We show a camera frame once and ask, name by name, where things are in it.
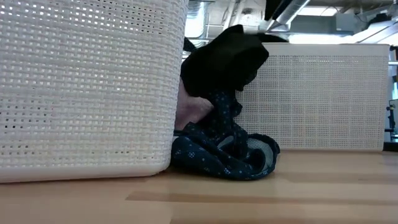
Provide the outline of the pink garment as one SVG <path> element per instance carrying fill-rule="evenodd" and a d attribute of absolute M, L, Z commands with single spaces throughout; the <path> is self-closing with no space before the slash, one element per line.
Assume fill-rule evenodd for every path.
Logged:
<path fill-rule="evenodd" d="M 175 130 L 182 130 L 188 123 L 197 123 L 213 110 L 210 101 L 201 97 L 190 96 L 180 79 L 178 87 Z"/>

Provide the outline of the navy dotted garment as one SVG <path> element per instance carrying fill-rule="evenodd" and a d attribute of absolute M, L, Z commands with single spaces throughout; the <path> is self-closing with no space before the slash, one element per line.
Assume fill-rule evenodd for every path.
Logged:
<path fill-rule="evenodd" d="M 243 108 L 235 92 L 218 90 L 205 99 L 214 109 L 174 132 L 171 165 L 230 180 L 258 180 L 272 173 L 280 147 L 267 135 L 248 134 L 234 121 Z"/>

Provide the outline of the black garment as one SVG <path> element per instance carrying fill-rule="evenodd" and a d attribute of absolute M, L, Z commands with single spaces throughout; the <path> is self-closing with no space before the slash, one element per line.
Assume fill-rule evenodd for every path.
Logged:
<path fill-rule="evenodd" d="M 204 97 L 214 90 L 241 91 L 268 57 L 258 37 L 235 25 L 194 50 L 182 62 L 180 77 L 191 96 Z"/>

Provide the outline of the white woven basket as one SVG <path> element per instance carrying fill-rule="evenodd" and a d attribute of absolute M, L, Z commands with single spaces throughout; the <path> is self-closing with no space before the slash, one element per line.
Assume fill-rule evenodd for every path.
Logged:
<path fill-rule="evenodd" d="M 0 183 L 170 164 L 188 0 L 0 0 Z"/>

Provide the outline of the white perforated basket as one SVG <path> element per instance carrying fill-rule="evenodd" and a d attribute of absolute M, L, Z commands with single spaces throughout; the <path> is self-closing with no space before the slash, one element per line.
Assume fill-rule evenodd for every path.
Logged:
<path fill-rule="evenodd" d="M 266 44 L 269 58 L 236 97 L 236 122 L 282 149 L 381 151 L 389 47 Z"/>

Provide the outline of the black equipment stand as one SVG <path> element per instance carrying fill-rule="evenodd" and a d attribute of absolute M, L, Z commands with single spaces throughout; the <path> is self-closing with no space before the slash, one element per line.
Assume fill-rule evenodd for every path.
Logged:
<path fill-rule="evenodd" d="M 390 47 L 387 73 L 385 142 L 398 142 L 398 47 Z"/>

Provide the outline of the corrugated silver duct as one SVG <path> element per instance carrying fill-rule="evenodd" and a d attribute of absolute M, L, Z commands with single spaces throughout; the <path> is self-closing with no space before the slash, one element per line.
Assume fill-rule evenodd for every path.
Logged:
<path fill-rule="evenodd" d="M 204 42 L 198 39 L 202 38 L 205 31 L 205 12 L 205 2 L 189 0 L 185 24 L 185 37 L 188 38 L 195 47 L 201 47 L 204 44 Z"/>

